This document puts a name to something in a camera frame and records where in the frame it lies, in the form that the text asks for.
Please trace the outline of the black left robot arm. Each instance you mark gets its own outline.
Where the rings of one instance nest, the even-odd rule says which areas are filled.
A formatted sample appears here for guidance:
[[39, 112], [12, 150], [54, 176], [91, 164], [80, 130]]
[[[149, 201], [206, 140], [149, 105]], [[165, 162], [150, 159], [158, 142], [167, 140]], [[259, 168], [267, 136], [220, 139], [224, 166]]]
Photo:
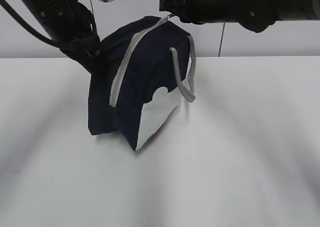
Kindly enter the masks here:
[[94, 15], [79, 0], [21, 1], [48, 37], [28, 24], [6, 0], [0, 0], [0, 5], [27, 32], [38, 40], [58, 48], [90, 74], [103, 75], [106, 72]]

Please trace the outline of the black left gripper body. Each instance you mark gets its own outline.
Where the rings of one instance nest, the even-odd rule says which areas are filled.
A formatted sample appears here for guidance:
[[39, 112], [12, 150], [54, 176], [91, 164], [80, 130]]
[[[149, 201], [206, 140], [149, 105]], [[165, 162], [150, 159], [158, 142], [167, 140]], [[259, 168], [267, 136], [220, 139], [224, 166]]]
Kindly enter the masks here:
[[72, 41], [75, 50], [60, 51], [70, 59], [78, 62], [92, 75], [104, 75], [104, 58], [101, 53], [101, 40], [98, 36], [94, 15], [83, 4], [78, 3], [79, 21], [84, 28]]

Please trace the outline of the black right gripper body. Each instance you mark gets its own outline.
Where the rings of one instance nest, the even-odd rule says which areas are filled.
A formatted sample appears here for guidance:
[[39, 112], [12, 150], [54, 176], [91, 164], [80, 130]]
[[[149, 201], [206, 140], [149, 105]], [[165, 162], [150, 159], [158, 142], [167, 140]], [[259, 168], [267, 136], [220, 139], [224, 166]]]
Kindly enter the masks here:
[[204, 24], [238, 23], [255, 33], [277, 20], [270, 0], [185, 0], [182, 13]]

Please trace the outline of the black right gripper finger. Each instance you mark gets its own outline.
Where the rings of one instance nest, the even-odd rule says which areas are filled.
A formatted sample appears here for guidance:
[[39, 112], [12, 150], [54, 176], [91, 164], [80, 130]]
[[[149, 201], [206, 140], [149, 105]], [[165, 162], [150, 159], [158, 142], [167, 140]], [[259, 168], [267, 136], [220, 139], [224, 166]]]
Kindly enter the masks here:
[[160, 12], [182, 12], [185, 10], [185, 0], [159, 0]]
[[204, 24], [204, 22], [198, 20], [192, 20], [189, 16], [185, 13], [177, 13], [176, 16], [179, 18], [180, 22], [185, 24]]

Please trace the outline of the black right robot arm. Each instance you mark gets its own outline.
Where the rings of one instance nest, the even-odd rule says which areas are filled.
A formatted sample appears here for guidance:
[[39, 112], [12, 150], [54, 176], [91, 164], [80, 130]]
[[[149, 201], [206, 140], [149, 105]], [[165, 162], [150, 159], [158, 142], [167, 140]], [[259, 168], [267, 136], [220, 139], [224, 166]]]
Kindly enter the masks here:
[[261, 33], [279, 21], [318, 21], [320, 0], [159, 0], [159, 11], [187, 24], [238, 23]]

